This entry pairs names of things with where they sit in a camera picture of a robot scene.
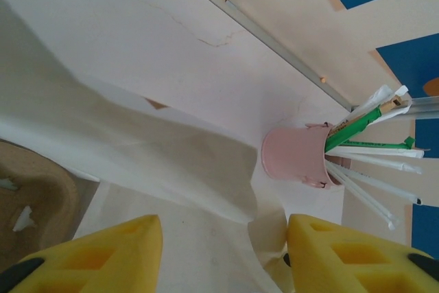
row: pink cup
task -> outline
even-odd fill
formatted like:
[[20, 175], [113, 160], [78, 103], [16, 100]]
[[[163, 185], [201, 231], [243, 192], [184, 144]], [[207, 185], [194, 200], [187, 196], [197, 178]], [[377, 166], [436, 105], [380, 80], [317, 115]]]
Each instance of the pink cup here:
[[[324, 163], [324, 145], [330, 130], [327, 125], [271, 130], [262, 143], [265, 172], [277, 180], [301, 180], [316, 188], [330, 189], [339, 185], [336, 180], [331, 180]], [[351, 165], [350, 161], [340, 157], [331, 157], [331, 161], [345, 167]]]

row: pink pencil cup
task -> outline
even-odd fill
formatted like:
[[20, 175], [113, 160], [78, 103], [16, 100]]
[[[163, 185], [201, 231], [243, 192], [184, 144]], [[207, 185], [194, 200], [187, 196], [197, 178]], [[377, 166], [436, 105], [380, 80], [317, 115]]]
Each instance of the pink pencil cup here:
[[[331, 180], [324, 163], [324, 145], [331, 130], [327, 125], [306, 128], [279, 127], [271, 130], [262, 143], [261, 159], [265, 172], [277, 180], [301, 180], [316, 188], [339, 185]], [[350, 167], [350, 161], [327, 157], [334, 163]]]

